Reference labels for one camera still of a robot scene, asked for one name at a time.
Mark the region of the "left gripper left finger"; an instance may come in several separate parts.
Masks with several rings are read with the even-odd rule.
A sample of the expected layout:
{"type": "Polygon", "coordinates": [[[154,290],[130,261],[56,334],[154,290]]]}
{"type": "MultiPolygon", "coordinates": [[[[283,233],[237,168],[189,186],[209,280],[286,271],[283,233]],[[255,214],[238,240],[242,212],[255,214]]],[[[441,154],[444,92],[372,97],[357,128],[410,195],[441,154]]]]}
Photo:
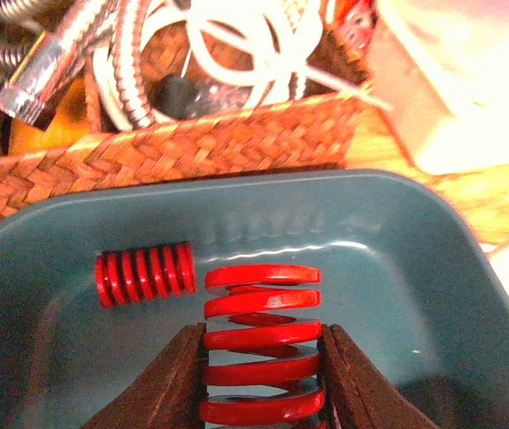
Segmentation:
{"type": "Polygon", "coordinates": [[[184,326],[138,378],[84,428],[203,428],[199,402],[205,325],[184,326]]]}

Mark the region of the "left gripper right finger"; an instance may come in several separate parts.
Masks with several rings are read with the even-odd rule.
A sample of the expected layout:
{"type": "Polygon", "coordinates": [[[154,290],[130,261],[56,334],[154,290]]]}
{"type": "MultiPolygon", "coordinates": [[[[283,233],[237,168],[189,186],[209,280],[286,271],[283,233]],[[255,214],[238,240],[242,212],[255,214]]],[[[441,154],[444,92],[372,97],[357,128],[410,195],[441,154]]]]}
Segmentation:
{"type": "Polygon", "coordinates": [[[319,339],[328,428],[435,428],[368,359],[339,325],[319,339]]]}

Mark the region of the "large red spring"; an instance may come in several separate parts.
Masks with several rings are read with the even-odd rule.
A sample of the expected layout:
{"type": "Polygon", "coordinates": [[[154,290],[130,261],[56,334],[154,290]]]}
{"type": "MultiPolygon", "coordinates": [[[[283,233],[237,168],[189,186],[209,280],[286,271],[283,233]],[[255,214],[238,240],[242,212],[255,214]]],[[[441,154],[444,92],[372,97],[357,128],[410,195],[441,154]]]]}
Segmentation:
{"type": "Polygon", "coordinates": [[[207,351],[225,350],[251,361],[209,365],[206,386],[266,386],[271,396],[210,395],[199,405],[201,420],[220,428],[324,428],[326,391],[320,380],[321,352],[312,345],[322,336],[316,319],[284,315],[284,310],[317,307],[321,293],[317,268],[305,265],[232,265],[209,272],[205,289],[213,298],[204,318],[224,318],[230,328],[207,332],[207,351]]]}

